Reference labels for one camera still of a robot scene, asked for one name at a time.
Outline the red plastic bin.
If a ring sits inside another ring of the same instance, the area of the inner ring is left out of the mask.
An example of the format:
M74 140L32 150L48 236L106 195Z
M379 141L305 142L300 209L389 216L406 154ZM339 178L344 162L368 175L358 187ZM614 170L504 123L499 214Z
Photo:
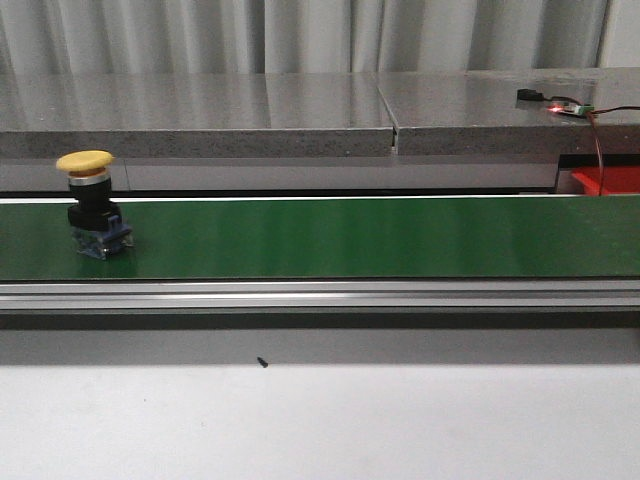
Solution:
M640 171L638 166L605 167L604 177L596 167L580 167L571 176L588 196L638 194Z

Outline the white pleated curtain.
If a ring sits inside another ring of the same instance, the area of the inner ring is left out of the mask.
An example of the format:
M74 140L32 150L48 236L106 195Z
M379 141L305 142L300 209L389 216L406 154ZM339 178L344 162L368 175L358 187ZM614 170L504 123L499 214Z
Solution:
M5 1L5 74L633 67L635 1Z

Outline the aluminium conveyor side rail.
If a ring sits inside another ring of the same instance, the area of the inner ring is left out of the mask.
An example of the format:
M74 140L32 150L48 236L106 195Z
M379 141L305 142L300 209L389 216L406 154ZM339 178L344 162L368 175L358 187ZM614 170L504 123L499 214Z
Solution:
M628 278L34 281L1 286L3 313L623 311L638 307L639 282Z

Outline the black usb plug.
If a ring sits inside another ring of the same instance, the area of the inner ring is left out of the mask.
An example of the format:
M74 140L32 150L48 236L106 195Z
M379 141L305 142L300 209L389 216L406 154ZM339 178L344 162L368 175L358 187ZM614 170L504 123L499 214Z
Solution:
M546 97L543 93L534 90L534 89L526 89L521 88L516 92L516 101L517 102L545 102Z

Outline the grey stone countertop slab right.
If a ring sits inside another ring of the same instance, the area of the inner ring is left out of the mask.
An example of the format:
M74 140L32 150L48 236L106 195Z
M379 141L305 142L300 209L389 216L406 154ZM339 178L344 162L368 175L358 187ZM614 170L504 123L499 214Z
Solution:
M639 70L535 69L381 73L379 91L394 122L400 155L607 154L639 151ZM586 119L520 101L529 88L593 104Z

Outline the green conveyor belt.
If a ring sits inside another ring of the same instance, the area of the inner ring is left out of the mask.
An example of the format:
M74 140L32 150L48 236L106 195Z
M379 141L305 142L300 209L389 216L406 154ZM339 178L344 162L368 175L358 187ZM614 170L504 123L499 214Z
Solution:
M134 245L76 250L60 203L1 209L5 281L635 277L635 196L125 202Z

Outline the grey stone countertop slab left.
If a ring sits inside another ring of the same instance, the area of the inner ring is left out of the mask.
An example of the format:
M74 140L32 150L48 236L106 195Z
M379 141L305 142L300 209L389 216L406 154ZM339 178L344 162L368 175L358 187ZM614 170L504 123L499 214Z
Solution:
M394 126L368 74L76 74L1 79L1 154L368 157Z

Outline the small green circuit board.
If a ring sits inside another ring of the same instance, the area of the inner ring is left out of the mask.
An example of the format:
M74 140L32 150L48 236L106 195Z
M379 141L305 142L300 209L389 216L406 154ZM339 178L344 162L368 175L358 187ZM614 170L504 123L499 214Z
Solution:
M576 118L586 118L589 112L595 110L591 104L577 104L569 101L552 102L547 110L553 114L571 116Z

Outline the grey stone countertop slab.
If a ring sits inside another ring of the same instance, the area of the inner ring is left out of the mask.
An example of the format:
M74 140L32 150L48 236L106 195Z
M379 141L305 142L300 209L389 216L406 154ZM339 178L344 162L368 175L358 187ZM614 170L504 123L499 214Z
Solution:
M368 74L76 74L1 79L1 154L368 157L394 126Z
M607 154L639 151L639 70L535 69L381 73L379 91L394 122L400 155ZM529 88L593 104L586 119L520 101Z

